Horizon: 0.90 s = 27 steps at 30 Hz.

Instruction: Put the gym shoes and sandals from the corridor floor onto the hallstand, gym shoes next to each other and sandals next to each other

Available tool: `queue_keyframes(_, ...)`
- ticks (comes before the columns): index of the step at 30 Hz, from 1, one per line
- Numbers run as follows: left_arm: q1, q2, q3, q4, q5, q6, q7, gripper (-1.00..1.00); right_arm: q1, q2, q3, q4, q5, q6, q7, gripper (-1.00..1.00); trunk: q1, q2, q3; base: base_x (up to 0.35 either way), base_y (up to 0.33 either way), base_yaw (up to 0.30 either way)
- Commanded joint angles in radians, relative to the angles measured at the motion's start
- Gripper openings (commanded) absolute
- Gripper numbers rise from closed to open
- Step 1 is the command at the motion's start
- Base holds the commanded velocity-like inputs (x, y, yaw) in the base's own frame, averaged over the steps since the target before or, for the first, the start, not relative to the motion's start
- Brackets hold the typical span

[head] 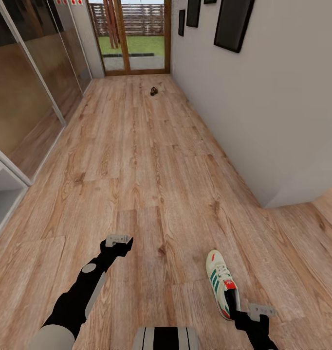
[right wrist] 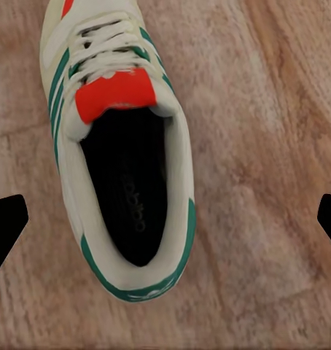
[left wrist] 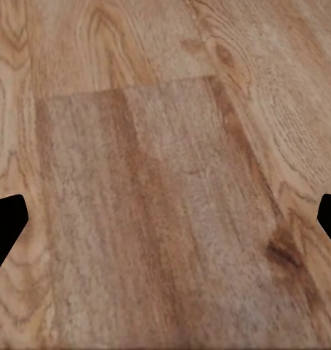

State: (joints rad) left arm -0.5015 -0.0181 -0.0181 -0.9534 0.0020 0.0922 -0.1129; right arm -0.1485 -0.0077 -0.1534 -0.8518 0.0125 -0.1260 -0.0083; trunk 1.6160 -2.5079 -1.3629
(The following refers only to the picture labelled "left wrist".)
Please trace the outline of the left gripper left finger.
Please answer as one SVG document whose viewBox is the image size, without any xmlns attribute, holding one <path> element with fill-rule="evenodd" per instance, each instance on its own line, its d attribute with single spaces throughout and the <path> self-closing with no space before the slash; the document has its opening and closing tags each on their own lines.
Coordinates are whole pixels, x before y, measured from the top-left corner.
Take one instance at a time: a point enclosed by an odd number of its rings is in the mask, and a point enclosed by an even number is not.
<svg viewBox="0 0 331 350">
<path fill-rule="evenodd" d="M 28 211 L 21 194 L 0 199 L 0 267 L 27 222 Z"/>
</svg>

